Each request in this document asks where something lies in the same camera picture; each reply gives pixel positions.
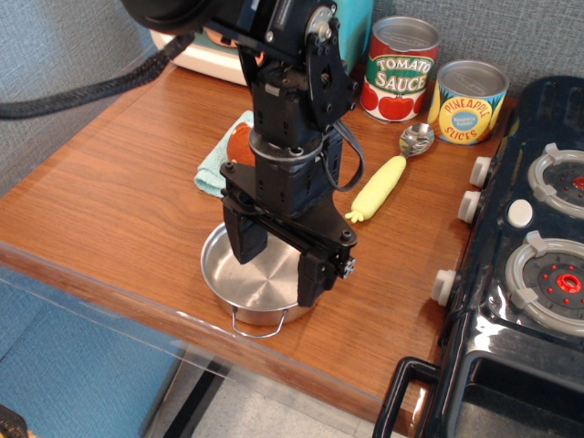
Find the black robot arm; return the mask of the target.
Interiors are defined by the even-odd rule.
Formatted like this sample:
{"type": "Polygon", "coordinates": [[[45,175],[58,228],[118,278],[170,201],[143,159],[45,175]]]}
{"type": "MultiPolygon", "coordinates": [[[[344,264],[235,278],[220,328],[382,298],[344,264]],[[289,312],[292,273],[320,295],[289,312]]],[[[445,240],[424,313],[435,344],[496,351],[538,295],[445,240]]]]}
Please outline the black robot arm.
{"type": "Polygon", "coordinates": [[[247,263],[274,235],[300,253],[297,302],[313,306],[352,269],[357,238],[333,194],[341,154],[356,139],[343,122],[357,83],[339,53],[331,1],[128,1],[140,25],[182,36],[204,29],[236,44],[253,101],[251,165],[221,167],[224,224],[247,263]]]}

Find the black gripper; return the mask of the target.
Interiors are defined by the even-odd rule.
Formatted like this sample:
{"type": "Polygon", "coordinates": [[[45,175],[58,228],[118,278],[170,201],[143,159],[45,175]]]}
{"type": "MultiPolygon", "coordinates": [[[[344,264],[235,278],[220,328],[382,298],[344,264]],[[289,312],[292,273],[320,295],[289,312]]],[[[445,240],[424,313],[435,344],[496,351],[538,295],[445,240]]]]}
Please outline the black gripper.
{"type": "Polygon", "coordinates": [[[354,138],[330,130],[297,149],[282,148],[250,133],[255,166],[225,162],[224,224],[236,260],[244,265],[261,254],[273,235],[299,253],[297,303],[312,308],[336,278],[352,272],[357,236],[333,201],[344,144],[354,138]]]}

